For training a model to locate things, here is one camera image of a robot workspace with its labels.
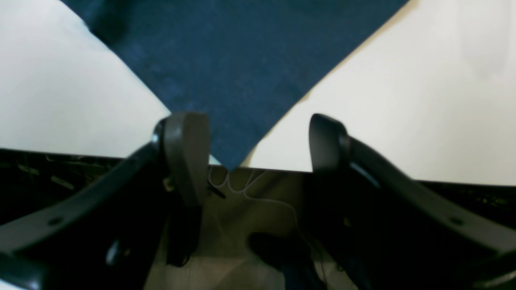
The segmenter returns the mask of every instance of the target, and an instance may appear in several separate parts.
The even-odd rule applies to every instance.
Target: wire
[[[315,251],[317,252],[317,254],[319,255],[319,258],[320,258],[320,265],[321,265],[321,271],[323,272],[322,273],[322,276],[323,276],[323,279],[324,279],[324,283],[326,285],[328,285],[328,281],[326,279],[326,273],[325,273],[325,270],[324,270],[324,263],[323,263],[323,254],[322,252],[319,250],[319,248],[315,245],[313,245],[312,243],[310,243],[307,238],[303,235],[303,233],[301,232],[301,229],[299,227],[299,222],[298,222],[298,218],[297,218],[297,212],[296,212],[296,209],[289,203],[286,203],[286,202],[283,202],[283,201],[279,201],[279,200],[275,200],[275,199],[268,199],[268,198],[256,198],[256,197],[250,197],[247,195],[247,189],[249,189],[255,182],[257,182],[264,174],[266,171],[263,171],[261,172],[260,174],[258,174],[254,180],[252,180],[252,177],[254,176],[254,172],[255,172],[255,169],[252,170],[251,172],[251,175],[249,176],[249,178],[247,179],[247,182],[246,184],[244,185],[244,187],[240,190],[235,190],[231,187],[231,182],[230,182],[230,173],[227,172],[226,173],[226,176],[224,178],[224,181],[221,183],[221,184],[218,184],[218,185],[215,185],[213,184],[213,181],[212,181],[212,169],[213,167],[210,167],[209,169],[209,172],[208,172],[208,182],[215,188],[221,188],[223,187],[224,185],[228,185],[228,189],[234,193],[234,194],[243,194],[244,197],[248,200],[252,200],[252,201],[262,201],[262,202],[269,202],[269,203],[275,203],[275,204],[281,204],[283,206],[286,206],[287,208],[289,208],[292,213],[294,214],[294,223],[296,224],[296,230],[297,232],[299,233],[299,235],[301,236],[301,238],[303,239],[303,241],[308,245],[309,248],[311,249],[315,249]]]

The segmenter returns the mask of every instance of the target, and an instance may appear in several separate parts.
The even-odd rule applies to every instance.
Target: screw hole
[[[464,221],[457,217],[450,217],[450,221],[451,221],[451,223],[453,223],[455,225],[463,225],[464,224]]]
[[[53,227],[55,225],[60,224],[62,221],[63,221],[62,217],[53,218],[53,219],[49,220],[49,226]]]

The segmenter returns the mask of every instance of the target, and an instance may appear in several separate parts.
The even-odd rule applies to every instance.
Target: white cable
[[[299,227],[299,223],[298,223],[298,219],[297,219],[297,212],[296,212],[296,209],[289,203],[286,203],[286,202],[283,202],[283,201],[279,201],[279,200],[275,200],[275,199],[268,199],[268,198],[255,198],[255,197],[250,197],[247,195],[247,189],[250,188],[255,182],[257,182],[262,176],[263,174],[265,174],[266,171],[263,171],[262,173],[258,174],[256,176],[256,178],[251,182],[251,179],[254,175],[254,172],[255,172],[255,169],[253,169],[253,171],[251,172],[251,175],[249,176],[249,178],[247,179],[247,182],[246,184],[244,185],[243,189],[240,189],[240,190],[235,190],[231,187],[231,182],[230,182],[230,173],[227,172],[226,173],[226,176],[224,178],[224,181],[219,184],[219,185],[215,185],[213,184],[212,182],[212,169],[213,167],[210,167],[209,169],[209,172],[208,172],[208,181],[211,185],[213,185],[213,187],[215,188],[220,188],[222,186],[224,186],[225,184],[228,185],[228,189],[234,193],[234,194],[244,194],[244,197],[248,200],[252,200],[252,201],[263,201],[263,202],[269,202],[269,203],[275,203],[275,204],[281,204],[283,206],[286,206],[288,207],[292,213],[294,214],[294,223],[296,224],[296,230],[297,232],[299,233],[299,235],[301,236],[301,238],[303,239],[303,241],[308,245],[309,248],[311,249],[315,249],[317,251],[317,253],[319,254],[320,256],[320,259],[321,259],[321,262],[320,262],[320,265],[321,265],[321,271],[322,271],[322,276],[324,278],[324,283],[326,285],[328,285],[328,282],[326,280],[326,273],[324,271],[324,265],[323,265],[323,254],[321,253],[321,251],[319,250],[319,248],[317,248],[316,246],[312,246],[312,244],[310,242],[308,242],[307,238],[303,235],[303,233],[301,232],[301,229]]]

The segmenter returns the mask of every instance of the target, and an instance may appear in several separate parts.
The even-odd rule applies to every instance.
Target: floor
[[[284,289],[283,275],[258,259],[247,247],[246,240],[252,232],[287,235],[296,230],[293,209],[285,205],[246,199],[240,192],[246,190],[251,198],[274,199],[292,205],[301,215],[302,174],[277,171],[252,171],[241,169],[232,172],[230,184],[220,190],[222,199],[215,194],[205,202],[200,244],[190,261],[183,268],[167,266],[164,272],[166,289]],[[223,168],[213,168],[213,184],[226,179]],[[313,252],[319,276],[323,278],[322,265],[328,289],[357,289],[345,272],[337,270],[335,263],[324,250]]]

